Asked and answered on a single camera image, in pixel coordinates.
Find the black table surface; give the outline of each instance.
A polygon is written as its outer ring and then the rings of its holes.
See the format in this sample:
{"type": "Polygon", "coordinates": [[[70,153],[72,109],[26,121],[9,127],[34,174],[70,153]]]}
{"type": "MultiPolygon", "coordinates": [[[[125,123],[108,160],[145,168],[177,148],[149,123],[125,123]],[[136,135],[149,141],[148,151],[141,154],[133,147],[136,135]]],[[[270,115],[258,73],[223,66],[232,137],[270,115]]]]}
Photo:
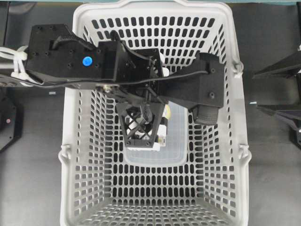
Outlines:
{"type": "MultiPolygon", "coordinates": [[[[77,3],[11,3],[6,45],[28,43],[31,26],[71,27],[77,3]]],[[[295,80],[252,80],[258,71],[295,52],[300,44],[296,6],[230,4],[241,61],[248,141],[252,152],[249,226],[299,226],[301,150],[289,141],[287,125],[256,110],[259,104],[299,101],[295,80]]],[[[63,89],[15,89],[23,106],[22,137],[0,154],[0,225],[59,225],[63,89]]]]}

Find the blue knob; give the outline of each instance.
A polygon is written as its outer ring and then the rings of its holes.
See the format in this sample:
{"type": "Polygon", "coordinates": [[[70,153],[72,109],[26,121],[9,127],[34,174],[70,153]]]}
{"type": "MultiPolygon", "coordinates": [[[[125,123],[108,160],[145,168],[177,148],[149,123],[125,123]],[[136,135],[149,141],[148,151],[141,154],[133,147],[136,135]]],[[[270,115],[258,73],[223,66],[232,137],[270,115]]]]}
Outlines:
{"type": "Polygon", "coordinates": [[[89,56],[86,56],[86,57],[83,59],[83,65],[86,66],[86,67],[91,66],[92,63],[93,63],[93,60],[92,60],[92,58],[89,57],[89,56]]]}

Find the clear plastic container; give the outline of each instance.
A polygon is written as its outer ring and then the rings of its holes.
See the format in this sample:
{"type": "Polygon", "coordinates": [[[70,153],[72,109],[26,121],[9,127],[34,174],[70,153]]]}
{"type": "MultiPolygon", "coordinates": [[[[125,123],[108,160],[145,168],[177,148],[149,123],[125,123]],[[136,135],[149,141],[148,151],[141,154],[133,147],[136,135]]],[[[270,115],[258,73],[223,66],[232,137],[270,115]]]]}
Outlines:
{"type": "Polygon", "coordinates": [[[124,148],[125,161],[134,166],[168,167],[183,165],[187,156],[187,109],[169,102],[171,118],[168,120],[166,146],[160,151],[133,151],[124,148]]]}

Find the black cable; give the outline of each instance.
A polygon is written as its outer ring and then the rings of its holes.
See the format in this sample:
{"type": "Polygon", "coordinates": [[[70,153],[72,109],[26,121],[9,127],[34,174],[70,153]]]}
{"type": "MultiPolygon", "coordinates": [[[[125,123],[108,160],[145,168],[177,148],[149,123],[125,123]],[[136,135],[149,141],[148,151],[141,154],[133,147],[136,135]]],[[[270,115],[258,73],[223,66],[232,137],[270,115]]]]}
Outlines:
{"type": "Polygon", "coordinates": [[[28,85],[32,85],[35,87],[39,88],[44,88],[44,89],[53,89],[53,88],[58,88],[58,87],[65,87],[65,86],[70,86],[70,85],[78,85],[78,84],[83,84],[83,83],[97,83],[98,86],[103,86],[103,85],[137,85],[141,83],[146,83],[150,81],[165,81],[165,80],[170,80],[170,79],[178,79],[178,78],[184,78],[192,75],[197,75],[197,74],[208,74],[207,71],[196,71],[196,72],[191,72],[187,74],[179,74],[179,75],[174,75],[174,76],[168,76],[168,77],[160,77],[160,78],[151,78],[151,79],[144,79],[140,81],[127,81],[127,82],[104,82],[104,81],[97,81],[97,80],[79,80],[79,81],[67,81],[67,82],[62,82],[54,85],[43,85],[43,84],[36,84],[34,82],[30,81],[24,81],[18,78],[10,77],[8,75],[3,75],[0,74],[0,77],[6,77],[11,80],[15,80],[18,82],[23,82],[28,85]]]}

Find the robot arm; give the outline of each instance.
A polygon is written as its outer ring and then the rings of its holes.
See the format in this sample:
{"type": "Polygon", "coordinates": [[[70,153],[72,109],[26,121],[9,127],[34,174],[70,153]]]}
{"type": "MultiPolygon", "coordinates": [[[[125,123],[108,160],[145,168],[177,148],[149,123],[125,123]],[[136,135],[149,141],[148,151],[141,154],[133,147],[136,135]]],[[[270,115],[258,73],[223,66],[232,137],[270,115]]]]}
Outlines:
{"type": "Polygon", "coordinates": [[[157,48],[131,50],[114,31],[111,41],[96,47],[63,24],[34,26],[24,49],[10,58],[14,71],[0,67],[0,83],[96,89],[116,99],[128,148],[159,142],[169,101],[192,111],[195,123],[203,125],[216,124],[223,107],[224,66],[212,54],[197,53],[191,65],[168,75],[157,48]]]}

